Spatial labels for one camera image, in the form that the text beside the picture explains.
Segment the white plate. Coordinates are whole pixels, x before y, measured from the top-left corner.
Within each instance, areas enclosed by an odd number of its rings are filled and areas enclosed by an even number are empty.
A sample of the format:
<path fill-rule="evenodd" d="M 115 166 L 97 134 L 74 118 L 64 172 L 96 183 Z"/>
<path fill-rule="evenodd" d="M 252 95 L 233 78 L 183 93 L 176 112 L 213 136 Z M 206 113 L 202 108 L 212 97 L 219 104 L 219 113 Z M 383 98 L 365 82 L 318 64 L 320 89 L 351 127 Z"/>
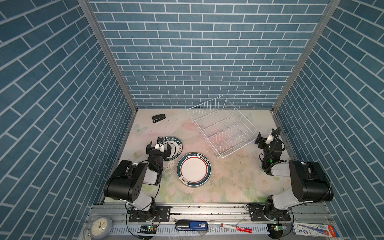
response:
<path fill-rule="evenodd" d="M 181 155 L 183 151 L 183 144 L 179 138 L 167 136 L 163 138 L 163 142 L 160 144 L 160 150 L 163 153 L 166 151 L 170 152 L 169 156 L 167 156 L 164 160 L 172 161 Z"/>
<path fill-rule="evenodd" d="M 200 153 L 184 155 L 177 165 L 177 176 L 186 186 L 197 188 L 204 185 L 212 174 L 209 159 Z"/>

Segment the white wire dish rack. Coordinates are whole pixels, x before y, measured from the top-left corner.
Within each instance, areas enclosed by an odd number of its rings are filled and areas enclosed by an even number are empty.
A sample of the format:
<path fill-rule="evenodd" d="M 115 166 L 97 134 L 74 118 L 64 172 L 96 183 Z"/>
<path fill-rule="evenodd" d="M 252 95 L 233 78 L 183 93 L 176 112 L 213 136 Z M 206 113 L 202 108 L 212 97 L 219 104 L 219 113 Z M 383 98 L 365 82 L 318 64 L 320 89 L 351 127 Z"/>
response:
<path fill-rule="evenodd" d="M 218 158 L 225 158 L 253 143 L 260 133 L 224 96 L 191 107 L 188 113 Z"/>

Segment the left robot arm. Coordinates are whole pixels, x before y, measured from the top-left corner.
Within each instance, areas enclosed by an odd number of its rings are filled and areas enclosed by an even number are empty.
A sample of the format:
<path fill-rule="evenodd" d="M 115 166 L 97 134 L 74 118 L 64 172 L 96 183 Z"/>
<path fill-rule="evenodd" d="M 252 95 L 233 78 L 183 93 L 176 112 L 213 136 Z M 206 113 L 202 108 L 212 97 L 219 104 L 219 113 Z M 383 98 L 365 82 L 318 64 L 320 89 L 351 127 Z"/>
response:
<path fill-rule="evenodd" d="M 172 148 L 158 138 L 156 144 L 146 146 L 148 158 L 140 163 L 121 161 L 107 180 L 103 193 L 106 198 L 125 202 L 127 217 L 133 223 L 161 221 L 154 197 L 142 192 L 143 185 L 160 186 L 163 163 L 171 156 Z"/>

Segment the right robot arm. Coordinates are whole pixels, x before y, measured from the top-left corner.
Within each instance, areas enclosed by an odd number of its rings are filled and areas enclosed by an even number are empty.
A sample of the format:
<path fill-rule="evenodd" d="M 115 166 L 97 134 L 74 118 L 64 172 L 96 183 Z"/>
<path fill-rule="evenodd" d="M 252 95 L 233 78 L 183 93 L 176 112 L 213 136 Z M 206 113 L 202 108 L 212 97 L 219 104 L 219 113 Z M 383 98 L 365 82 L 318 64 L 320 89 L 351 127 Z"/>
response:
<path fill-rule="evenodd" d="M 330 202 L 334 191 L 328 175 L 317 162 L 288 161 L 281 158 L 286 150 L 280 139 L 281 129 L 273 129 L 267 138 L 258 134 L 255 144 L 263 153 L 259 155 L 265 174 L 273 177 L 287 177 L 291 186 L 277 195 L 270 195 L 263 204 L 245 205 L 252 222 L 291 219 L 289 211 L 293 207 Z"/>

